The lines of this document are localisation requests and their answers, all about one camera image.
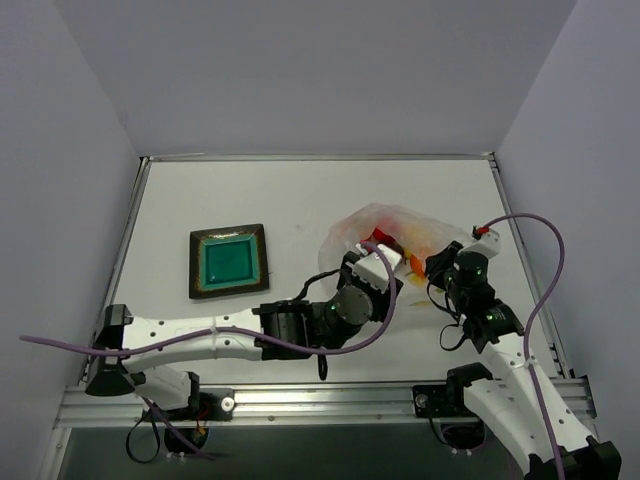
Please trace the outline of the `orange fake tangerine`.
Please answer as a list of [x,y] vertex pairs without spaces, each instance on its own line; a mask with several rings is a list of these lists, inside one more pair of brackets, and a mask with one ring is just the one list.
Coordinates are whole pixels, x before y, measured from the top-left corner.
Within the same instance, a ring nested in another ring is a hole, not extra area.
[[427,283],[425,268],[421,260],[411,255],[408,259],[409,273],[407,274],[408,281],[419,288],[424,288]]

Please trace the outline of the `clear printed plastic bag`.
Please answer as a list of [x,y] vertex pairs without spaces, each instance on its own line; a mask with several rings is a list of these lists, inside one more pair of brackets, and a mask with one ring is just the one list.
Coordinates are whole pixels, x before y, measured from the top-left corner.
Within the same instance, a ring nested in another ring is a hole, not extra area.
[[338,268],[344,254],[361,241],[376,243],[371,239],[375,228],[393,236],[398,245],[389,248],[403,256],[398,272],[404,287],[398,302],[415,310],[432,310],[434,305],[428,299],[426,286],[419,288],[408,281],[409,257],[418,257],[425,268],[427,257],[441,252],[452,241],[466,246],[471,243],[471,236],[457,226],[406,207],[372,203],[338,221],[329,229],[318,253],[319,268],[322,271]]

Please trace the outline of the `bright red fake apple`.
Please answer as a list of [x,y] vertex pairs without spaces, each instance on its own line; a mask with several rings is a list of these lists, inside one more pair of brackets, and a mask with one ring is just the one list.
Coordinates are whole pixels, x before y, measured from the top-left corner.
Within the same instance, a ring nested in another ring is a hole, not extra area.
[[373,232],[371,234],[371,239],[374,242],[378,243],[378,244],[383,244],[383,245],[386,245],[388,247],[392,247],[392,246],[397,246],[398,245],[397,240],[393,236],[385,233],[383,230],[381,230],[379,228],[375,228],[373,230]]

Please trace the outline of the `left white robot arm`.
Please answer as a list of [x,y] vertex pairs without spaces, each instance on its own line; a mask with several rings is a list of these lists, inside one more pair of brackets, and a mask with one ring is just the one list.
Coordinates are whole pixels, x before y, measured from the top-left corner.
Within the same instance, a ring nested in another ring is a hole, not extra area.
[[210,359],[291,361],[352,352],[348,341],[364,325],[388,325],[403,286],[395,276],[401,256],[379,245],[346,253],[336,270],[333,296],[307,300],[307,290],[289,300],[237,313],[174,320],[133,315],[113,304],[89,363],[85,392],[94,397],[136,394],[179,419],[202,405],[200,378],[174,364]]

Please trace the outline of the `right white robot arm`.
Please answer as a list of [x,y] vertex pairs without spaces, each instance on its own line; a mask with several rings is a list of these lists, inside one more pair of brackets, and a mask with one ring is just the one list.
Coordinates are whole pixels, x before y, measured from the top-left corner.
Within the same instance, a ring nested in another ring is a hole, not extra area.
[[616,479],[622,459],[566,404],[534,358],[513,310],[487,279],[491,254],[453,241],[426,260],[428,283],[480,359],[447,373],[444,400],[470,411],[501,442],[527,479]]

